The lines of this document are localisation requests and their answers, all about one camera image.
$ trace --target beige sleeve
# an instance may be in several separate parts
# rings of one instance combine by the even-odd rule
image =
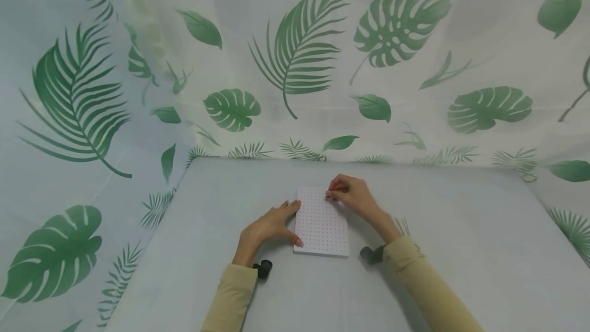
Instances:
[[[412,238],[404,236],[386,246],[383,260],[408,289],[432,332],[483,332]]]
[[[256,269],[228,265],[221,275],[201,332],[240,332],[257,277]]]

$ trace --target left hand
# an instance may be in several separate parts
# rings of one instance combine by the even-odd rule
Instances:
[[[240,243],[232,263],[252,267],[260,246],[271,239],[285,238],[295,246],[302,247],[303,241],[287,228],[287,219],[294,215],[300,206],[299,200],[291,204],[285,201],[278,208],[270,208],[265,215],[246,227],[240,235]]]

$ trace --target white card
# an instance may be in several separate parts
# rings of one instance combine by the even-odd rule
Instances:
[[[303,247],[293,247],[296,253],[348,257],[348,219],[340,204],[326,199],[326,190],[299,188],[301,200],[295,218],[295,234]]]

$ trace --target green leaf print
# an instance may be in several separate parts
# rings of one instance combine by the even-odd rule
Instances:
[[[520,178],[527,183],[537,180],[537,175],[533,173],[539,165],[535,160],[536,149],[525,150],[520,148],[515,155],[505,151],[496,151],[492,156],[492,165],[500,168],[515,170],[520,173]]]
[[[582,0],[545,0],[539,9],[537,21],[545,29],[559,35],[574,22],[582,7]]]
[[[370,164],[393,164],[393,158],[386,155],[366,156],[353,160],[353,162]]]
[[[326,142],[322,150],[344,150],[348,148],[358,136],[341,136],[331,139],[329,142]]]
[[[77,321],[76,323],[70,325],[70,327],[64,329],[62,332],[75,332],[78,326],[82,323],[82,319]]]
[[[114,68],[104,67],[107,56],[97,51],[109,42],[102,36],[106,25],[93,25],[84,32],[76,31],[75,44],[70,45],[66,31],[66,44],[62,49],[56,41],[36,64],[33,70],[35,91],[50,119],[44,117],[21,90],[28,106],[61,141],[39,133],[23,123],[31,134],[45,141],[54,150],[28,139],[28,145],[55,158],[72,162],[100,160],[115,174],[131,178],[105,160],[114,134],[129,121],[129,114],[120,109],[125,101],[119,101],[121,83],[102,81]]]
[[[193,160],[197,159],[198,157],[208,157],[209,154],[200,146],[195,146],[188,152],[188,159],[186,160],[186,168],[188,169],[191,166]]]
[[[375,94],[351,96],[359,103],[361,114],[368,119],[384,120],[389,123],[391,119],[391,107],[387,100]]]
[[[316,153],[310,148],[303,146],[301,140],[294,142],[292,138],[290,138],[288,144],[279,144],[279,148],[283,151],[283,154],[290,159],[326,161],[325,155]]]
[[[418,134],[416,134],[414,131],[412,131],[412,127],[409,124],[407,124],[406,122],[403,122],[403,123],[406,126],[408,126],[408,128],[409,128],[409,131],[404,132],[404,134],[410,135],[412,137],[412,140],[398,142],[397,144],[394,144],[394,145],[412,145],[416,149],[426,150],[426,144],[424,144],[424,141],[422,140],[422,138],[420,138],[420,136]]]
[[[563,160],[548,165],[555,176],[570,182],[590,181],[590,163],[585,160]]]
[[[269,158],[268,153],[272,150],[264,150],[264,142],[251,143],[249,145],[235,147],[229,151],[230,158]]]
[[[252,126],[253,115],[260,115],[260,104],[247,91],[226,89],[207,96],[203,100],[211,119],[230,132],[244,131]]]
[[[560,211],[554,207],[547,212],[587,266],[590,266],[590,220],[577,213]]]
[[[431,154],[424,158],[414,159],[412,164],[418,165],[443,165],[443,164],[458,164],[460,162],[473,162],[471,158],[477,157],[479,154],[472,152],[477,149],[477,146],[454,146],[451,148],[444,148],[438,151],[438,154]]]
[[[21,303],[42,301],[83,281],[96,265],[102,239],[90,236],[101,220],[100,211],[89,205],[74,205],[51,217],[14,257],[2,296]]]
[[[217,46],[222,49],[221,33],[217,26],[199,13],[177,10],[186,24],[191,35],[202,43]]]
[[[277,28],[271,48],[270,21],[266,28],[266,58],[254,39],[248,44],[256,65],[273,86],[283,92],[283,103],[292,118],[287,95],[319,92],[330,87],[331,61],[341,50],[328,36],[343,33],[335,25],[346,17],[334,11],[348,6],[347,0],[301,0],[289,11]]]
[[[532,110],[533,100],[517,88],[484,88],[459,95],[449,107],[447,122],[456,133],[473,134],[496,126],[496,120],[522,121]]]
[[[164,175],[164,180],[166,180],[166,184],[168,184],[168,181],[170,180],[170,175],[172,174],[172,169],[174,168],[175,153],[176,144],[164,151],[162,153],[162,158],[160,158],[160,161],[162,162],[162,174]]]
[[[354,34],[357,49],[368,54],[349,84],[367,59],[378,68],[411,59],[450,9],[450,0],[374,0]]]
[[[117,259],[113,262],[113,267],[109,271],[110,279],[106,282],[106,288],[102,290],[102,294],[106,298],[98,303],[100,321],[96,326],[99,328],[104,328],[109,323],[114,310],[119,305],[119,301],[129,285],[129,281],[133,277],[133,273],[135,273],[139,255],[143,250],[137,249],[138,246],[139,244],[131,250],[129,243],[127,243],[127,247],[123,248],[123,254],[117,256]]]
[[[160,121],[164,123],[173,123],[178,124],[181,121],[181,117],[179,117],[178,112],[176,112],[176,108],[174,107],[159,107],[152,111],[152,115],[156,115],[156,117],[160,118]]]
[[[155,195],[150,194],[149,203],[142,203],[144,207],[147,208],[147,213],[139,222],[141,226],[143,226],[146,230],[152,230],[158,227],[160,222],[162,222],[164,213],[166,213],[166,209],[168,209],[168,206],[174,198],[175,193],[176,189],[172,189],[172,191],[166,193],[157,193]]]

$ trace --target palm leaf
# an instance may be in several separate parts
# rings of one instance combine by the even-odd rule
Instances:
[[[539,162],[535,160],[536,151],[536,149],[524,150],[521,148],[515,155],[502,150],[496,151],[492,156],[492,165],[515,170],[525,182],[535,182],[537,175],[532,171],[539,165]]]
[[[424,158],[414,159],[413,164],[420,165],[442,165],[458,164],[459,162],[473,162],[471,157],[477,157],[479,154],[471,154],[477,146],[454,146],[451,148],[441,149],[438,154],[432,154]]]
[[[560,211],[554,207],[548,208],[547,212],[586,265],[590,266],[590,220],[582,215]]]
[[[129,121],[129,114],[120,108],[126,102],[118,101],[123,95],[121,83],[102,81],[114,68],[103,65],[112,54],[97,55],[98,50],[109,44],[108,37],[101,33],[104,28],[105,25],[93,25],[82,32],[78,25],[72,45],[66,30],[63,52],[56,41],[40,58],[33,70],[33,83],[49,118],[36,109],[22,90],[20,93],[35,115],[61,141],[19,122],[46,145],[21,139],[59,159],[73,162],[100,160],[112,172],[131,178],[131,174],[120,172],[105,160],[114,134]]]
[[[188,152],[188,159],[186,161],[186,168],[189,168],[193,160],[198,157],[208,157],[209,154],[200,146],[195,146]]]
[[[370,164],[393,164],[393,158],[390,156],[380,154],[378,156],[366,156],[358,158],[356,160],[353,160],[353,162]]]
[[[290,159],[326,161],[325,155],[316,153],[310,148],[303,146],[301,140],[293,142],[292,138],[290,138],[288,144],[279,144],[279,147],[283,151],[283,154]]]
[[[109,271],[110,279],[106,282],[106,288],[102,290],[102,294],[106,298],[98,303],[100,322],[96,325],[97,327],[106,327],[113,316],[115,308],[119,305],[119,301],[125,289],[127,289],[139,261],[141,249],[138,250],[138,246],[139,244],[135,246],[135,249],[131,250],[129,243],[127,243],[127,247],[123,248],[123,254],[117,256],[116,261],[113,262],[113,267]]]
[[[172,189],[172,191],[163,194],[150,194],[149,204],[142,203],[148,209],[148,212],[141,219],[141,226],[147,230],[158,227],[160,222],[162,222],[164,213],[166,213],[166,209],[168,209],[168,205],[170,205],[175,193],[176,189]]]
[[[264,142],[251,143],[249,145],[237,146],[229,151],[230,158],[269,158],[268,153],[272,150],[263,151]]]
[[[270,42],[270,21],[266,29],[266,57],[254,38],[250,53],[256,65],[272,85],[283,92],[285,107],[296,119],[287,103],[287,95],[309,94],[330,87],[333,67],[325,61],[333,60],[341,50],[326,39],[343,31],[332,25],[346,17],[330,16],[332,12],[348,6],[346,0],[301,0],[289,11],[277,28],[274,49]]]

